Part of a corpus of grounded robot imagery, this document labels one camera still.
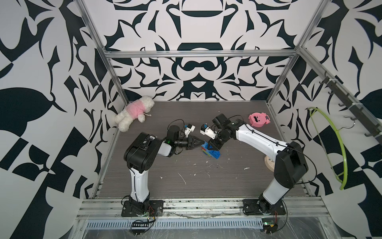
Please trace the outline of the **light blue long lego brick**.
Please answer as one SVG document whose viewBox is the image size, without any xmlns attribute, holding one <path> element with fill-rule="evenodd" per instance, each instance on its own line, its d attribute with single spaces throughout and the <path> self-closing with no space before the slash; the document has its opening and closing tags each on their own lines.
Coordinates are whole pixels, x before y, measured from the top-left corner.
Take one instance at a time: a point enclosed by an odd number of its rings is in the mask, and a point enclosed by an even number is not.
<svg viewBox="0 0 382 239">
<path fill-rule="evenodd" d="M 217 151 L 217 150 L 207 150 L 205 151 L 205 153 L 215 159 L 219 159 L 220 158 L 220 152 Z"/>
</svg>

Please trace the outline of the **dark blue long lego brick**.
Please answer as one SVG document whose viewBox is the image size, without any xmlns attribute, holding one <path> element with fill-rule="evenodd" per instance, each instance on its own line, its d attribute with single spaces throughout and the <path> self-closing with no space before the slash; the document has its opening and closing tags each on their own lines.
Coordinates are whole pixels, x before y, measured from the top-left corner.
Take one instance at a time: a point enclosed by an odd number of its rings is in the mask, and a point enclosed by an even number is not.
<svg viewBox="0 0 382 239">
<path fill-rule="evenodd" d="M 208 143 L 207 142 L 205 142 L 201 147 L 202 147 L 203 152 L 209 153 Z"/>
</svg>

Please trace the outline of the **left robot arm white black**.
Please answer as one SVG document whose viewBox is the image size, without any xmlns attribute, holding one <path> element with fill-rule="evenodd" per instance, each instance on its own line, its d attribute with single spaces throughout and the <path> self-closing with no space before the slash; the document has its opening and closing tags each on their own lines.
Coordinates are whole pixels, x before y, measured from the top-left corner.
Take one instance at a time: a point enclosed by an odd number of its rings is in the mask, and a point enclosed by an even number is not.
<svg viewBox="0 0 382 239">
<path fill-rule="evenodd" d="M 124 154 L 124 161 L 131 175 L 131 193 L 129 199 L 142 205 L 149 200 L 148 171 L 157 155 L 172 157 L 180 151 L 193 150 L 204 144 L 198 137 L 190 135 L 196 127 L 187 124 L 181 129 L 171 125 L 164 139 L 141 132 Z"/>
</svg>

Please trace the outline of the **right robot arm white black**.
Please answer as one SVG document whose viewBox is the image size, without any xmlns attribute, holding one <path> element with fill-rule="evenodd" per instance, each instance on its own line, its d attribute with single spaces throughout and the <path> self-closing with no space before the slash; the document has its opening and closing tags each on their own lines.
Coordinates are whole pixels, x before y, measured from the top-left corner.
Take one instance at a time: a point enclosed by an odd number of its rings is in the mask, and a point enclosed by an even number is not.
<svg viewBox="0 0 382 239">
<path fill-rule="evenodd" d="M 228 140 L 234 139 L 252 146 L 274 163 L 274 179 L 258 199 L 260 212 L 273 209 L 308 172 L 305 155 L 298 143 L 277 140 L 241 119 L 230 120 L 224 114 L 212 122 L 217 131 L 207 124 L 201 126 L 201 134 L 210 138 L 208 145 L 212 150 L 219 151 Z"/>
</svg>

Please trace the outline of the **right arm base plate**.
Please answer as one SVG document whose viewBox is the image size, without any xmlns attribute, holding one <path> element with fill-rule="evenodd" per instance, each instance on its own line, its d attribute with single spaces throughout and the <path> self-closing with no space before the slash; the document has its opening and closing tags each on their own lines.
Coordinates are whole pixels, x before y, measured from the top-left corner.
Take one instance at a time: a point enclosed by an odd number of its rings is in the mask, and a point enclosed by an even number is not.
<svg viewBox="0 0 382 239">
<path fill-rule="evenodd" d="M 266 199 L 260 197 L 259 199 L 243 199 L 243 213 L 245 215 L 286 215 L 286 207 L 282 199 L 276 204 L 270 204 Z"/>
</svg>

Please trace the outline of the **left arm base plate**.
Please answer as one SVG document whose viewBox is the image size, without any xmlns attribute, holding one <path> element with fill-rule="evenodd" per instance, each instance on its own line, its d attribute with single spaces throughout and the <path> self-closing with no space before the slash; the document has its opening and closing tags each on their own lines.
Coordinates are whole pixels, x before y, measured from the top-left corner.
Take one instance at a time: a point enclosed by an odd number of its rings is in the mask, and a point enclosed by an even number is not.
<svg viewBox="0 0 382 239">
<path fill-rule="evenodd" d="M 122 217 L 140 217 L 161 216 L 163 213 L 164 201 L 163 200 L 146 200 L 139 203 L 135 200 L 129 199 L 123 203 L 121 212 Z"/>
</svg>

